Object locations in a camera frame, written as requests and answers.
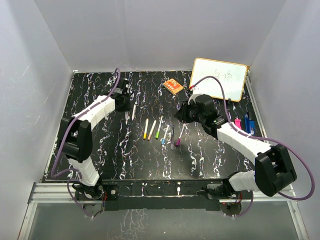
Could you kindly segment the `green cap marker pen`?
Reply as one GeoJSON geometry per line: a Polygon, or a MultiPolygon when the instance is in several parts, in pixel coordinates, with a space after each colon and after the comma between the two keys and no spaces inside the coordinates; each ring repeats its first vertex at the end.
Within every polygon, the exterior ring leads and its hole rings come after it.
{"type": "Polygon", "coordinates": [[[136,109],[137,109],[137,105],[134,104],[133,108],[132,108],[132,115],[131,115],[131,120],[132,121],[135,119],[136,109]]]}

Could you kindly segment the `orange cap marker pen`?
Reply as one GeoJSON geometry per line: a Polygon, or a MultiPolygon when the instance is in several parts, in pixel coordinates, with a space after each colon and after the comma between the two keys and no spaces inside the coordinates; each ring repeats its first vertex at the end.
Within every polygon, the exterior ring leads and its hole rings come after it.
{"type": "Polygon", "coordinates": [[[147,139],[148,125],[149,125],[149,118],[146,118],[145,125],[144,125],[144,132],[143,132],[143,140],[147,139]]]}

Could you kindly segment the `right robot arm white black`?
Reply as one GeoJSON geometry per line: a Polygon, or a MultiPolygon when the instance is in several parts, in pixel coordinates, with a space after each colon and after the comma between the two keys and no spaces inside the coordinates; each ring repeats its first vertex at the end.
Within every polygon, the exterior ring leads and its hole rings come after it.
{"type": "Polygon", "coordinates": [[[254,165],[253,171],[236,172],[223,180],[223,194],[233,199],[241,191],[261,191],[272,197],[297,179],[288,149],[250,138],[233,122],[219,115],[206,94],[184,100],[174,115],[184,124],[197,122],[215,139],[228,144],[254,165]]]}

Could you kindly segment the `peach cap marker pen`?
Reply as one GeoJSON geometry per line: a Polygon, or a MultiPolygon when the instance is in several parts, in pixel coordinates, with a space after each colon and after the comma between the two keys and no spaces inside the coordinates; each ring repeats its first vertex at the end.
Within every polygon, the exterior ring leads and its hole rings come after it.
{"type": "Polygon", "coordinates": [[[147,138],[148,141],[150,141],[151,138],[152,138],[152,134],[154,132],[156,123],[157,123],[157,120],[154,120],[153,123],[152,123],[151,129],[150,129],[150,132],[149,132],[149,135],[148,135],[148,138],[147,138]]]}

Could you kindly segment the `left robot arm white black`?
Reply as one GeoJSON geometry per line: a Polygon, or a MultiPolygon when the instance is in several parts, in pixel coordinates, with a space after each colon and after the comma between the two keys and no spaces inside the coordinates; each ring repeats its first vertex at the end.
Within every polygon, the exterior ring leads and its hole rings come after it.
{"type": "Polygon", "coordinates": [[[72,168],[80,175],[80,183],[87,186],[86,194],[93,200],[103,195],[103,187],[93,164],[92,131],[100,121],[114,111],[130,110],[130,90],[127,79],[119,79],[107,95],[99,95],[93,103],[71,118],[62,118],[58,134],[57,158],[64,154],[72,168]]]}

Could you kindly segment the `lime cap marker pen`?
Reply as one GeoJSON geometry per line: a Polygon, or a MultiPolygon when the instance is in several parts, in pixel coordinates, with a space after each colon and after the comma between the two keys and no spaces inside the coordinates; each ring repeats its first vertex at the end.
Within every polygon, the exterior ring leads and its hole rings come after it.
{"type": "Polygon", "coordinates": [[[160,117],[158,128],[157,128],[156,135],[155,135],[155,139],[157,139],[157,140],[159,139],[162,121],[163,121],[163,115],[160,117]]]}

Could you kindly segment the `light blue cap marker pen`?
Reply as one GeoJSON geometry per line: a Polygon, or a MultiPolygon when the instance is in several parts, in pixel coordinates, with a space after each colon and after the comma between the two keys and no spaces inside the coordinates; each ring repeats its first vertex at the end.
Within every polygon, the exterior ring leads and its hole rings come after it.
{"type": "Polygon", "coordinates": [[[165,142],[166,142],[166,136],[167,136],[167,133],[168,133],[169,128],[170,128],[170,125],[168,124],[168,125],[166,126],[166,129],[165,129],[165,132],[164,132],[164,136],[163,136],[163,138],[162,138],[162,140],[161,140],[161,144],[162,144],[162,145],[164,145],[165,142]]]}

